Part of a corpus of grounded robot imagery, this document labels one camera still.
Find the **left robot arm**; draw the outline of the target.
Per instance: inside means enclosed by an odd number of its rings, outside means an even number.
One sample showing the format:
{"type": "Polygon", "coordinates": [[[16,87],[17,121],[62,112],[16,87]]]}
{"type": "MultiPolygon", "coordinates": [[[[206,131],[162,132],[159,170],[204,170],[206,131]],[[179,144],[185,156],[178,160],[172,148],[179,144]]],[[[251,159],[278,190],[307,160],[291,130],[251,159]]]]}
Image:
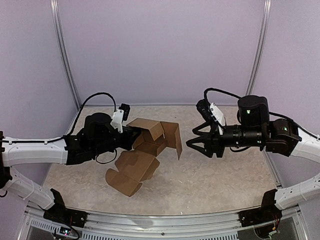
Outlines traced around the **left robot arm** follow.
{"type": "Polygon", "coordinates": [[[40,186],[19,173],[14,167],[22,164],[51,163],[80,165],[95,160],[99,155],[115,153],[118,148],[130,151],[141,131],[124,126],[122,110],[113,116],[97,112],[85,118],[83,128],[76,134],[55,139],[17,139],[0,137],[0,188],[24,200],[49,210],[57,221],[70,218],[61,194],[40,186]]]}

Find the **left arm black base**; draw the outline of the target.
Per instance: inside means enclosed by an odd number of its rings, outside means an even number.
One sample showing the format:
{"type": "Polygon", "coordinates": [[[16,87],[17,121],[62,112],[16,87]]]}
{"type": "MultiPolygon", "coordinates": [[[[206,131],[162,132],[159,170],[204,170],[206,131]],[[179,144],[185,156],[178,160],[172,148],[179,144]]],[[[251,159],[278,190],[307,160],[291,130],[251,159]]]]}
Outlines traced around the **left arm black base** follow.
{"type": "Polygon", "coordinates": [[[67,208],[61,194],[53,188],[50,191],[53,194],[54,205],[44,210],[43,218],[67,226],[84,228],[88,213],[67,208]]]}

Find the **brown cardboard box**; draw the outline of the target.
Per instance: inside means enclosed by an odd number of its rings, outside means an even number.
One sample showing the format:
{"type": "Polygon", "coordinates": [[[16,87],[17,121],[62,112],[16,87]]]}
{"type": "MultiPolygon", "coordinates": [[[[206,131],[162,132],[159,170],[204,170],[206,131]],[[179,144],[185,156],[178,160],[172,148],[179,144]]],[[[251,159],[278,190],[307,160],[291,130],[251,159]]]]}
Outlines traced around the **brown cardboard box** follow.
{"type": "Polygon", "coordinates": [[[159,167],[157,156],[172,148],[181,157],[183,147],[177,122],[136,118],[128,124],[141,133],[133,142],[132,150],[123,151],[115,161],[117,170],[109,168],[105,174],[107,184],[123,195],[131,197],[152,178],[159,167]]]}

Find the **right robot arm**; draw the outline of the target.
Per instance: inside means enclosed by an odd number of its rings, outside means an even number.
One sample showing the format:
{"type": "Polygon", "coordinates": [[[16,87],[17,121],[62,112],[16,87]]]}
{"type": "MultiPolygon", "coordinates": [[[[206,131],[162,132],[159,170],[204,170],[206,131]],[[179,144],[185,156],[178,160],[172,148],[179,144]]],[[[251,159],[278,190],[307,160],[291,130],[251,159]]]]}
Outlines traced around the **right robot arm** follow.
{"type": "Polygon", "coordinates": [[[214,103],[209,103],[207,97],[199,100],[196,109],[205,122],[192,130],[197,137],[188,140],[186,145],[209,158],[223,157],[225,148],[238,153],[257,147],[286,157],[320,161],[320,138],[281,114],[275,115],[276,120],[270,120],[272,112],[266,97],[238,97],[237,106],[239,123],[228,125],[214,103]]]}

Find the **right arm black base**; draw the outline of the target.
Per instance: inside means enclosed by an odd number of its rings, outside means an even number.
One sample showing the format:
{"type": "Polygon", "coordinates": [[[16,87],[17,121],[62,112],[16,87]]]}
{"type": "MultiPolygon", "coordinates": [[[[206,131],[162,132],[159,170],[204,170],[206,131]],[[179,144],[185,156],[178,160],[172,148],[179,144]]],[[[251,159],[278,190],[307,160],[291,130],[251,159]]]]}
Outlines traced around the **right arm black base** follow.
{"type": "Polygon", "coordinates": [[[282,211],[276,207],[275,195],[277,189],[264,193],[259,207],[242,210],[238,213],[242,227],[259,225],[282,218],[282,211]]]}

